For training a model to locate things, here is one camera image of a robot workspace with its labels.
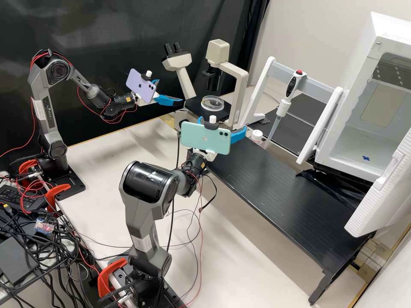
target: white cap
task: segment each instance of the white cap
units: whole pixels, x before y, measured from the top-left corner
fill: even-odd
[[[253,141],[260,141],[262,138],[262,131],[260,130],[253,130],[253,133],[251,134],[251,140]]]
[[[208,119],[208,121],[211,124],[215,124],[217,122],[217,117],[215,115],[211,115],[210,118]]]

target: tabletop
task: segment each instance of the tabletop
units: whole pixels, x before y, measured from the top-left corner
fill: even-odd
[[[96,258],[120,254],[131,246],[125,224],[125,209],[118,185],[126,166],[143,161],[173,169],[176,165],[176,131],[160,119],[101,136],[74,145],[68,150],[70,166],[86,185],[86,190],[59,201],[58,205],[82,239],[93,250]],[[180,149],[180,162],[186,148]],[[204,186],[212,185],[208,178]],[[199,189],[190,197],[176,196],[176,211],[193,210]],[[191,213],[183,210],[175,214],[171,244],[188,240],[186,229]],[[189,234],[198,231],[194,219]],[[197,255],[201,251],[202,281],[197,280],[193,290],[184,298],[190,301],[201,286],[191,307],[268,307],[273,303],[286,303],[292,307],[308,307],[306,294],[281,270],[260,252],[236,227],[225,219],[212,204],[200,217],[203,230],[194,241]],[[170,216],[156,221],[159,241],[166,245],[170,230]],[[114,248],[100,245],[120,246]],[[196,276],[196,259],[191,245],[170,249],[173,261],[165,279],[182,295]],[[101,268],[108,260],[98,261]]]

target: red clamp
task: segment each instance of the red clamp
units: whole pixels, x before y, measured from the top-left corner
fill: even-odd
[[[61,184],[61,185],[57,185],[56,187],[53,187],[46,193],[45,198],[48,202],[47,210],[49,213],[55,212],[54,209],[56,208],[56,201],[54,198],[56,197],[56,195],[70,188],[71,188],[70,184]]]
[[[109,287],[108,276],[126,264],[127,260],[125,258],[121,258],[109,264],[104,270],[101,271],[97,278],[98,295],[100,297],[104,297],[106,294],[114,291],[113,287]]]
[[[18,173],[23,174],[23,173],[29,173],[29,168],[34,167],[38,164],[36,159],[33,160],[27,160],[24,163],[22,163],[19,168],[18,168]],[[29,180],[22,180],[21,185],[23,187],[29,186],[30,181]],[[36,187],[36,185],[33,186],[33,188],[41,188],[42,185],[40,184],[39,187]]]

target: purple smartphone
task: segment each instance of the purple smartphone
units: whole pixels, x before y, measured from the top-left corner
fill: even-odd
[[[125,85],[134,93],[138,94],[143,101],[150,103],[155,93],[155,85],[149,80],[141,78],[141,74],[134,68],[130,70]]]

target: mint green smartphone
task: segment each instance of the mint green smartphone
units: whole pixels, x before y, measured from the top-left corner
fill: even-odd
[[[225,128],[209,130],[202,124],[183,122],[181,124],[181,144],[227,155],[230,152],[231,131]]]

